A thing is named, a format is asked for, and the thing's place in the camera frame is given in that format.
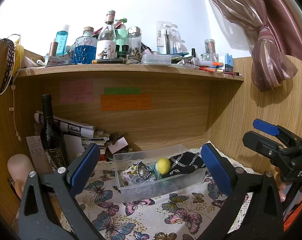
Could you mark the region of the person's right hand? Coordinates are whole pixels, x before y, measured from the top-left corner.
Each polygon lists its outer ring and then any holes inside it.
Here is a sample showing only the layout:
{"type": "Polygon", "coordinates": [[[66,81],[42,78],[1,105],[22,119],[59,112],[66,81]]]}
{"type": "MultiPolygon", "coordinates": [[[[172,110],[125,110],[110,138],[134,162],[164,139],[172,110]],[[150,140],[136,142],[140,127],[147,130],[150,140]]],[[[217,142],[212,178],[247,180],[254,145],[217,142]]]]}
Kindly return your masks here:
{"type": "MultiPolygon", "coordinates": [[[[286,188],[287,184],[284,183],[280,178],[281,177],[281,170],[278,167],[275,167],[274,169],[277,172],[277,174],[275,176],[275,182],[276,182],[276,185],[278,187],[280,200],[281,200],[281,202],[284,202],[285,199],[286,199],[286,194],[284,193],[284,189],[286,188]]],[[[300,204],[301,202],[302,202],[302,193],[301,193],[300,198],[296,201],[296,204],[300,204]]]]}

